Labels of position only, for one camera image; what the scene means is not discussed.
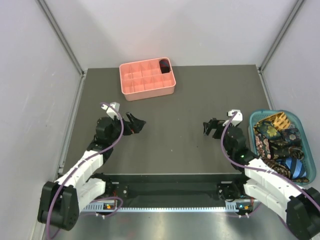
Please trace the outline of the blue yellow floral tie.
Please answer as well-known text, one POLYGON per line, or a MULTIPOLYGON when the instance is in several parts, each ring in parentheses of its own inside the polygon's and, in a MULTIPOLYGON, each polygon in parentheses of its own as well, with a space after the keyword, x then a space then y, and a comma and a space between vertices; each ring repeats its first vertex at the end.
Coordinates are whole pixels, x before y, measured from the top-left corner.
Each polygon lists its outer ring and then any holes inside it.
POLYGON ((275 140, 281 137, 280 132, 271 121, 259 121, 253 129, 257 134, 263 135, 268 140, 275 140))

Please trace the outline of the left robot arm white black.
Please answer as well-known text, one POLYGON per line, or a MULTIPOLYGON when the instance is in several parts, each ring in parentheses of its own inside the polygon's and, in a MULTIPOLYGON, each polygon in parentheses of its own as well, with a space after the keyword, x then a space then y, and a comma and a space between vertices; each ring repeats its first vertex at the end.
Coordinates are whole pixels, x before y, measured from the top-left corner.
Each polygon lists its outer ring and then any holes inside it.
POLYGON ((113 194, 113 185, 94 172, 109 159, 120 137, 138 134, 146 124, 130 112, 126 116, 128 120, 112 113, 97 120, 93 140, 81 159, 65 175, 42 187, 38 222, 69 231, 87 205, 99 196, 106 199, 113 194))

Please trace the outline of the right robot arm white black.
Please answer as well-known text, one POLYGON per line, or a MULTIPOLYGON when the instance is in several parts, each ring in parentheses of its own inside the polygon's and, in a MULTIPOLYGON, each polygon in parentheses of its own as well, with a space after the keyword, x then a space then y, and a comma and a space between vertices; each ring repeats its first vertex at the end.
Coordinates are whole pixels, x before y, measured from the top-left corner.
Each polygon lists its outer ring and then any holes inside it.
POLYGON ((243 131, 233 119, 212 118, 203 123, 203 134, 212 130, 220 141, 224 156, 242 172, 245 180, 233 185, 239 198, 259 200, 275 212, 298 240, 310 240, 320 233, 320 193, 313 187, 303 188, 267 166, 247 147, 243 131))

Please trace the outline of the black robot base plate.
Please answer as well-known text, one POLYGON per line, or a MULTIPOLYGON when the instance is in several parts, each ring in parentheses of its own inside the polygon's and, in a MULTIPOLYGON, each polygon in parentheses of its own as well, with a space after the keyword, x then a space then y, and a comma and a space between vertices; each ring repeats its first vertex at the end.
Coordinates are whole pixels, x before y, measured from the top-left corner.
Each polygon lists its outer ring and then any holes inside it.
POLYGON ((247 199, 243 184, 248 179, 239 173, 227 174, 104 174, 94 177, 105 182, 107 196, 126 201, 156 197, 161 202, 175 196, 204 200, 247 199))

